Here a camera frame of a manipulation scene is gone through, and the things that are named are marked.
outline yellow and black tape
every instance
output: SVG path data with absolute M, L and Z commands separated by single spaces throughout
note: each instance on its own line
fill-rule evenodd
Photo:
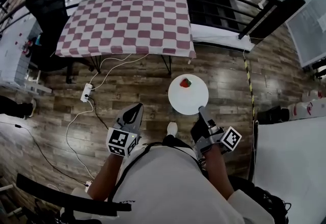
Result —
M 250 88 L 250 94 L 251 94 L 251 101 L 252 101 L 252 105 L 253 105 L 253 121 L 254 121 L 255 120 L 255 98 L 254 98 L 253 86 L 251 84 L 250 73 L 249 73 L 248 64 L 247 64 L 245 55 L 243 55 L 243 60 L 244 60 L 244 65 L 246 67 L 247 78 L 248 78 L 248 82 L 249 82 L 249 88 Z

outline table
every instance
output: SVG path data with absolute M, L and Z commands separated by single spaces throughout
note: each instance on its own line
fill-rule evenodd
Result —
M 85 0 L 67 21 L 56 55 L 165 54 L 195 58 L 186 0 Z
M 29 39 L 38 36 L 41 29 L 32 15 L 28 15 L 6 29 L 0 40 L 0 86 L 27 92 L 30 88 L 48 93 L 52 90 L 28 80 L 30 57 L 22 52 Z
M 184 79 L 191 82 L 190 87 L 180 85 Z M 199 77 L 191 74 L 179 75 L 170 84 L 169 101 L 174 109 L 183 115 L 195 115 L 201 106 L 208 102 L 208 88 Z

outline black strap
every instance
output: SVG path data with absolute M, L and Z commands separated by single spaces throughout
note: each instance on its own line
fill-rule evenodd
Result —
M 131 167 L 132 167 L 132 166 L 133 166 L 133 165 L 134 165 L 134 164 L 135 164 L 135 163 L 136 163 L 140 158 L 142 158 L 145 154 L 147 154 L 147 153 L 149 152 L 149 150 L 150 150 L 154 145 L 162 145 L 162 142 L 155 142 L 155 143 L 151 143 L 151 144 L 149 144 L 149 145 L 145 148 L 145 150 L 144 150 L 140 155 L 138 155 L 138 156 L 135 158 L 135 160 L 133 160 L 133 161 L 132 161 L 132 162 L 131 162 L 131 163 L 130 163 L 130 164 L 129 164 L 125 169 L 124 169 L 124 171 L 123 171 L 123 173 L 122 173 L 122 175 L 121 175 L 121 177 L 120 177 L 118 183 L 116 184 L 116 186 L 114 187 L 114 189 L 111 191 L 110 195 L 107 197 L 107 201 L 108 201 L 108 202 L 113 200 L 114 195 L 116 194 L 118 188 L 120 187 L 120 185 L 121 185 L 122 182 L 124 181 L 124 178 L 126 177 L 128 171 L 131 169 Z M 177 149 L 177 150 L 179 150 L 179 151 L 181 151 L 181 152 L 187 154 L 186 152 L 184 152 L 184 151 L 182 151 L 182 150 L 180 150 L 179 148 L 176 148 L 176 147 L 174 147 L 174 146 L 168 146 L 168 147 L 171 147 L 171 148 Z M 190 156 L 190 157 L 191 157 L 191 158 L 196 162 L 196 164 L 197 164 L 197 166 L 199 167 L 199 169 L 200 169 L 200 171 L 202 172 L 202 174 L 205 175 L 205 174 L 203 173 L 203 169 L 202 169 L 201 165 L 199 164 L 199 162 L 198 162 L 196 159 L 194 159 L 192 156 Z

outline black cable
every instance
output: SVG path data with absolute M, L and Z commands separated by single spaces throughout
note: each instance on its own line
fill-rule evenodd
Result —
M 53 167 L 53 169 L 57 170 L 59 173 L 65 175 L 65 176 L 69 177 L 70 179 L 75 180 L 76 182 L 79 182 L 79 183 L 81 183 L 81 184 L 84 185 L 84 186 L 87 186 L 87 185 L 85 185 L 83 182 L 78 181 L 77 179 L 75 179 L 75 178 L 73 178 L 73 177 L 70 177 L 69 175 L 67 175 L 67 174 L 63 173 L 62 171 L 60 171 L 58 168 L 54 167 L 54 166 L 53 166 L 53 165 L 48 161 L 48 159 L 45 157 L 45 155 L 43 154 L 43 152 L 42 152 L 40 146 L 39 146 L 38 143 L 35 141 L 34 136 L 32 136 L 31 132 L 30 132 L 27 128 L 22 127 L 21 125 L 18 125 L 18 124 L 10 124 L 10 125 L 15 126 L 16 128 L 24 128 L 25 130 L 27 130 L 27 132 L 29 132 L 30 136 L 33 138 L 33 141 L 35 142 L 36 146 L 39 148 L 39 150 L 40 150 L 41 154 L 43 155 L 44 159 L 48 162 L 48 164 L 50 164 L 50 165 Z
M 107 125 L 105 124 L 105 122 L 104 122 L 104 121 L 101 119 L 101 117 L 97 114 L 95 100 L 94 100 L 92 97 L 90 97 L 90 96 L 88 96 L 88 98 L 90 98 L 90 99 L 93 100 L 93 102 L 94 102 L 94 110 L 95 110 L 95 114 L 96 114 L 97 118 L 98 118 L 98 119 L 103 123 L 103 125 L 105 125 L 105 127 L 106 127 L 107 130 L 108 130 L 108 127 L 107 127 Z

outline white shirt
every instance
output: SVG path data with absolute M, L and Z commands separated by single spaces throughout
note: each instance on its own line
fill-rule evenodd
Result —
M 131 156 L 125 166 L 136 156 Z M 118 212 L 119 218 L 114 220 L 96 215 L 92 218 L 117 224 L 274 223 L 272 216 L 241 190 L 226 201 L 189 155 L 170 147 L 152 148 L 137 161 L 113 201 L 130 203 L 132 211 Z

